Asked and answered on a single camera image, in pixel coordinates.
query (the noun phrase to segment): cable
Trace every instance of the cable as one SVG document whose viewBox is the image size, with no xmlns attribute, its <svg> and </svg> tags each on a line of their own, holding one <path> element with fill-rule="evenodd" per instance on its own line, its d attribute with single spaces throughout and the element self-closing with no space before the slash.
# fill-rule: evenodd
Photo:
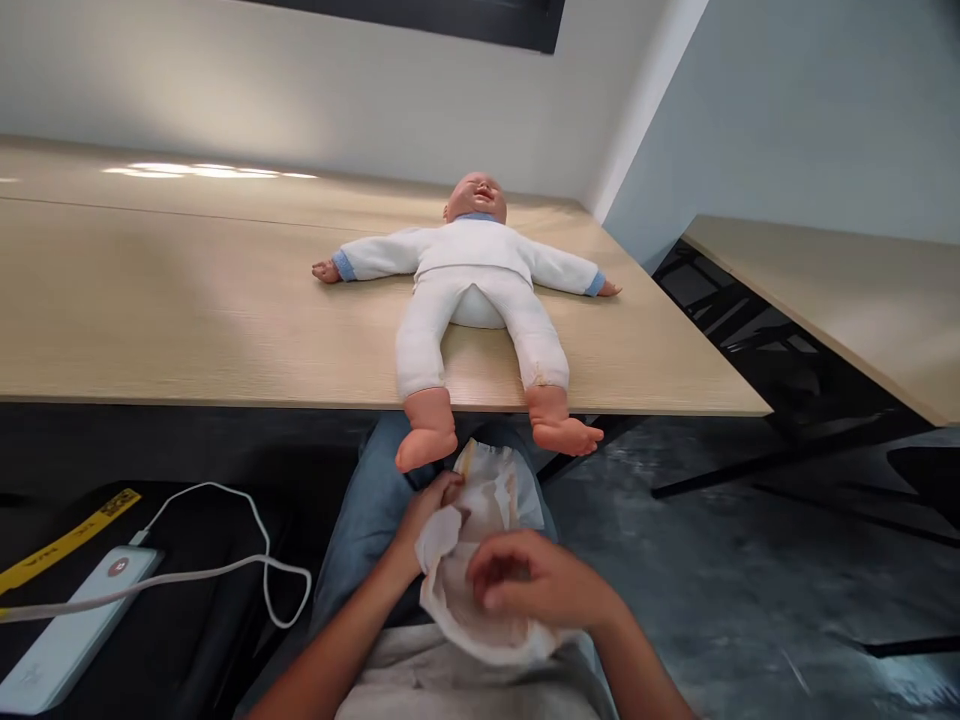
<svg viewBox="0 0 960 720">
<path fill-rule="evenodd" d="M 310 588 L 313 585 L 313 578 L 310 575 L 310 571 L 304 568 L 295 567 L 293 565 L 287 565 L 280 562 L 279 560 L 270 557 L 270 535 L 267 533 L 266 527 L 263 525 L 263 521 L 260 519 L 260 513 L 257 511 L 257 504 L 253 501 L 253 498 L 250 497 L 248 493 L 242 492 L 240 490 L 234 490 L 233 488 L 226 487 L 220 483 L 215 482 L 203 482 L 199 485 L 192 485 L 185 490 L 181 490 L 178 493 L 175 493 L 168 497 L 163 505 L 160 506 L 160 509 L 157 511 L 157 514 L 153 516 L 153 519 L 147 523 L 147 526 L 133 536 L 133 539 L 130 541 L 130 545 L 133 547 L 138 547 L 150 534 L 150 528 L 153 527 L 153 524 L 159 519 L 163 514 L 163 511 L 167 509 L 167 505 L 171 501 L 176 500 L 181 495 L 185 495 L 188 492 L 197 490 L 198 488 L 211 486 L 219 488 L 225 492 L 232 493 L 233 495 L 239 495 L 247 499 L 247 502 L 250 504 L 250 509 L 253 511 L 253 517 L 257 521 L 257 526 L 260 528 L 260 532 L 263 535 L 264 543 L 266 544 L 266 550 L 262 555 L 251 555 L 250 557 L 244 558 L 243 560 L 238 560 L 235 563 L 230 565 L 225 565 L 220 568 L 214 568 L 212 570 L 196 570 L 193 572 L 182 572 L 182 573 L 167 573 L 166 575 L 157 575 L 155 577 L 149 578 L 147 580 L 142 580 L 130 587 L 121 590 L 119 592 L 112 593 L 110 595 L 104 595 L 99 598 L 92 598 L 90 600 L 83 600 L 75 603 L 55 603 L 51 605 L 28 605 L 18 608 L 0 608 L 0 625 L 4 623 L 12 622 L 22 622 L 25 620 L 44 620 L 47 618 L 58 617 L 60 615 L 70 615 L 72 613 L 83 612 L 85 610 L 92 610 L 93 608 L 103 607 L 112 602 L 120 600 L 121 598 L 131 595 L 141 590 L 145 590 L 149 587 L 154 587 L 155 585 L 167 585 L 169 583 L 178 583 L 178 582 L 189 582 L 191 580 L 205 580 L 207 578 L 217 577 L 218 575 L 225 575 L 226 573 L 233 572 L 237 568 L 241 568 L 244 565 L 249 565 L 253 562 L 262 562 L 263 563 L 263 599 L 267 604 L 267 612 L 270 614 L 270 620 L 273 621 L 273 624 L 282 630 L 286 630 L 294 625 L 297 620 L 300 618 L 300 614 L 303 612 L 304 607 L 307 605 L 307 600 L 310 598 Z M 300 607 L 297 608 L 296 614 L 293 616 L 293 619 L 289 622 L 281 621 L 276 613 L 273 610 L 273 603 L 270 602 L 270 591 L 267 587 L 267 568 L 275 567 L 277 570 L 283 572 L 295 573 L 297 575 L 302 575 L 306 580 L 306 588 L 303 591 L 303 600 L 300 601 Z"/>
</svg>

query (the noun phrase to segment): doll head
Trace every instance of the doll head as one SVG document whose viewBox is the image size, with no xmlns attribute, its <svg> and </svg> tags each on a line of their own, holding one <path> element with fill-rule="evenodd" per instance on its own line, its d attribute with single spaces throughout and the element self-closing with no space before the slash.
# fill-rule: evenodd
<svg viewBox="0 0 960 720">
<path fill-rule="evenodd" d="M 457 183 L 443 207 L 443 219 L 450 223 L 473 212 L 488 213 L 499 223 L 507 222 L 503 188 L 486 173 L 470 173 Z"/>
</svg>

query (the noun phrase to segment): baby doll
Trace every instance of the baby doll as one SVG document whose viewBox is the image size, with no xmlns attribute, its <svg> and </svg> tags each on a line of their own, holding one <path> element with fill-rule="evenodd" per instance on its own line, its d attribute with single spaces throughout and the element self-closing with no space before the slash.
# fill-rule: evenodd
<svg viewBox="0 0 960 720">
<path fill-rule="evenodd" d="M 397 383 L 412 430 L 397 468 L 408 472 L 457 449 L 440 341 L 447 325 L 506 327 L 520 363 L 533 439 L 567 455 L 597 449 L 603 431 L 570 417 L 570 369 L 533 283 L 576 295 L 616 295 L 597 266 L 506 226 L 500 185 L 484 173 L 461 180 L 440 228 L 402 230 L 347 243 L 313 266 L 325 283 L 414 273 L 413 299 L 397 332 Z"/>
</svg>

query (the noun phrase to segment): power bank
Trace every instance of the power bank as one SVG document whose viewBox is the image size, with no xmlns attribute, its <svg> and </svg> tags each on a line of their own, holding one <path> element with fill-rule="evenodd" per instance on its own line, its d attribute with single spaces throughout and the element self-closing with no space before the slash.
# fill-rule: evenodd
<svg viewBox="0 0 960 720">
<path fill-rule="evenodd" d="M 115 547 L 70 602 L 124 590 L 150 577 L 162 557 L 150 548 Z M 130 595 L 100 608 L 54 618 L 0 683 L 0 712 L 37 715 L 62 702 L 133 599 Z"/>
</svg>

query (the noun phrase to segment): person's hand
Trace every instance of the person's hand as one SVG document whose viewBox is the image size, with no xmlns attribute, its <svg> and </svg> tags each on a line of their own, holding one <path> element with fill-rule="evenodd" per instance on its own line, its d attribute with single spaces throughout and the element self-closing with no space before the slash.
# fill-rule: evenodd
<svg viewBox="0 0 960 720">
<path fill-rule="evenodd" d="M 318 263 L 314 263 L 313 276 L 317 280 L 321 280 L 328 285 L 332 285 L 335 282 L 340 282 L 342 279 L 340 277 L 340 270 L 337 268 L 337 264 L 333 260 L 321 260 Z"/>
<path fill-rule="evenodd" d="M 487 538 L 467 567 L 477 604 L 487 612 L 591 630 L 625 608 L 606 581 L 533 530 Z"/>
<path fill-rule="evenodd" d="M 599 297 L 612 297 L 613 295 L 619 295 L 621 288 L 619 285 L 614 285 L 609 280 L 604 279 L 603 287 L 600 288 L 600 292 L 597 293 Z"/>
<path fill-rule="evenodd" d="M 428 487 L 414 495 L 407 506 L 407 512 L 388 551 L 390 561 L 397 571 L 407 578 L 407 584 L 420 574 L 415 547 L 423 526 L 437 510 L 456 500 L 462 489 L 463 476 L 444 470 Z"/>
</svg>

